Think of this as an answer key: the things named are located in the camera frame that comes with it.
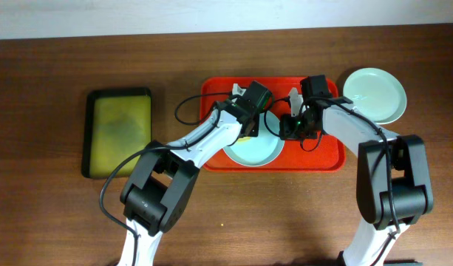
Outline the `red plastic tray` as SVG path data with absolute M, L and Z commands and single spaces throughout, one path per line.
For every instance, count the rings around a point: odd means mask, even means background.
M 295 87 L 300 88 L 301 77 L 214 77 L 206 80 L 201 88 L 202 94 L 209 97 L 200 100 L 200 117 L 203 117 L 213 102 L 223 101 L 224 95 L 233 89 L 236 83 L 246 88 L 252 81 L 266 86 L 275 96 L 283 98 Z M 300 146 L 299 141 L 287 141 L 280 155 L 265 166 L 247 167 L 235 163 L 227 154 L 218 151 L 204 168 L 216 172 L 332 172 L 337 171 L 345 162 L 345 147 L 336 138 L 323 136 L 321 141 L 305 140 Z

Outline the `light blue plate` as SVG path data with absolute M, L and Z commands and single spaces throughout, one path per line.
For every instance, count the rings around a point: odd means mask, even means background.
M 244 143 L 235 142 L 226 146 L 223 151 L 235 163 L 247 167 L 265 166 L 274 161 L 282 152 L 285 142 L 273 135 L 268 128 L 277 132 L 279 119 L 272 112 L 259 116 L 259 134 Z

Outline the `mint green plate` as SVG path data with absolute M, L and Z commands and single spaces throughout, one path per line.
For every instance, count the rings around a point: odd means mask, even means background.
M 401 82 L 378 68 L 362 68 L 350 74 L 344 82 L 343 96 L 377 124 L 395 122 L 407 107 L 406 91 Z

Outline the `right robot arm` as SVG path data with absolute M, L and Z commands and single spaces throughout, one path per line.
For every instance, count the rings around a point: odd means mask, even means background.
M 338 265 L 384 265 L 401 235 L 433 209 L 423 140 L 389 131 L 365 117 L 349 98 L 334 97 L 323 75 L 302 79 L 283 100 L 290 113 L 280 118 L 281 139 L 303 142 L 329 135 L 358 159 L 361 221 L 338 255 Z

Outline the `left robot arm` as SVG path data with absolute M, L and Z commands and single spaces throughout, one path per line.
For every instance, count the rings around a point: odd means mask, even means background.
M 202 166 L 239 138 L 257 136 L 259 115 L 273 94 L 254 81 L 215 101 L 199 126 L 179 140 L 151 141 L 120 193 L 126 241 L 120 265 L 152 265 L 162 235 L 182 216 Z

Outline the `black tray with yellow liquid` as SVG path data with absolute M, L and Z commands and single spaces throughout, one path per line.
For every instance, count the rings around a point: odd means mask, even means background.
M 151 141 L 151 92 L 145 86 L 97 89 L 86 97 L 81 174 L 106 179 Z

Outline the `green and yellow sponge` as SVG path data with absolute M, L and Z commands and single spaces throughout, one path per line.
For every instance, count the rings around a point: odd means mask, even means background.
M 247 142 L 251 139 L 251 137 L 241 137 L 241 138 L 238 138 L 237 142 L 238 143 L 244 143 L 244 142 Z

